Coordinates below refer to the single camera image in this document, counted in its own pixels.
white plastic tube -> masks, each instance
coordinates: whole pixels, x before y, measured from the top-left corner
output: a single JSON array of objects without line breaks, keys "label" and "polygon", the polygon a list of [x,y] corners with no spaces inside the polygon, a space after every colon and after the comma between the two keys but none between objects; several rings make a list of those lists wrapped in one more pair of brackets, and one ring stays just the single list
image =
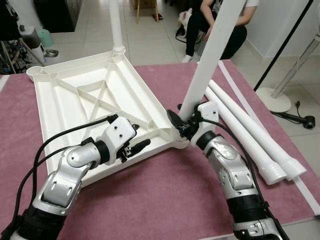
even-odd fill
[{"label": "white plastic tube", "polygon": [[287,180],[291,181],[307,171],[298,160],[289,156],[288,153],[213,80],[210,81],[209,87],[268,155],[281,166],[287,174]]},{"label": "white plastic tube", "polygon": [[123,54],[126,49],[122,42],[120,15],[117,0],[109,1],[109,12],[112,28],[113,52],[115,54]]},{"label": "white plastic tube", "polygon": [[194,106],[201,102],[244,4],[245,0],[224,0],[222,2],[179,112],[183,121],[187,121],[191,117],[194,113]]},{"label": "white plastic tube", "polygon": [[209,87],[205,90],[205,96],[210,101],[215,101],[218,104],[219,115],[252,157],[258,167],[259,174],[263,177],[266,184],[272,185],[285,179],[287,174],[276,162],[272,161],[268,154],[266,154],[256,140]]}]

black pants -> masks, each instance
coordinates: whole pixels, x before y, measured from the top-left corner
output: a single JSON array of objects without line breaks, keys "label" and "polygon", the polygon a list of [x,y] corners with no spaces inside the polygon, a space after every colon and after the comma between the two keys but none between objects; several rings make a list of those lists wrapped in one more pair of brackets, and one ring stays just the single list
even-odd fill
[{"label": "black pants", "polygon": [[[186,51],[189,56],[193,56],[195,52],[196,40],[199,30],[206,33],[209,29],[209,24],[201,11],[193,13],[189,19],[186,31]],[[224,49],[221,59],[230,59],[241,47],[247,37],[247,29],[244,25],[236,26],[229,38],[229,41]]]}]

stand base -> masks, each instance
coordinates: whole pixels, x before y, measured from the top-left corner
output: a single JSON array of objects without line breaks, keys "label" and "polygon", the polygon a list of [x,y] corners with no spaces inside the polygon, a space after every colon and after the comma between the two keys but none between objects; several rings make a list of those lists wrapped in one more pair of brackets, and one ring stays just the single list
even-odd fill
[{"label": "stand base", "polygon": [[261,87],[255,93],[270,111],[275,113],[284,113],[288,111],[291,108],[290,99],[283,93],[278,97],[272,97],[271,94],[274,90],[274,88],[270,87]]}]

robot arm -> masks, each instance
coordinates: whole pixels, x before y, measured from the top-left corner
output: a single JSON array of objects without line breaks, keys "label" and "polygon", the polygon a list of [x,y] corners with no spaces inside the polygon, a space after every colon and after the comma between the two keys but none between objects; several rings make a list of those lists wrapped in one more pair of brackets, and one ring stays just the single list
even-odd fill
[{"label": "robot arm", "polygon": [[83,145],[64,150],[57,170],[47,177],[10,239],[57,239],[87,172],[101,164],[111,165],[117,158],[125,162],[150,144],[147,139],[129,148],[129,141],[136,134],[134,125],[126,118],[116,116],[96,141],[88,138]]},{"label": "robot arm", "polygon": [[239,152],[222,136],[212,131],[212,124],[203,121],[206,119],[218,122],[216,103],[209,101],[196,105],[194,114],[187,123],[170,110],[167,114],[181,137],[186,137],[194,147],[203,150],[215,170],[234,220],[234,235],[241,240],[289,239],[271,218],[267,211],[268,203],[259,195],[252,173]]}]

person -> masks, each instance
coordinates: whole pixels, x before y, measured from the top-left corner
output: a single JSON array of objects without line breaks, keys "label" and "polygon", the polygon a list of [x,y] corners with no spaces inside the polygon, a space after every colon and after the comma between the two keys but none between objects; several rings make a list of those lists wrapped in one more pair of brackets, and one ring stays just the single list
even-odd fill
[{"label": "person", "polygon": [[[186,55],[182,63],[188,63],[195,52],[195,44],[199,30],[206,33],[204,40],[207,41],[215,19],[220,10],[223,0],[203,0],[200,11],[194,11],[189,19],[186,31]],[[247,25],[255,14],[259,0],[247,0],[240,17],[236,22],[235,28],[229,38],[229,41],[223,51],[221,59],[230,59],[241,47],[247,37]]]}]

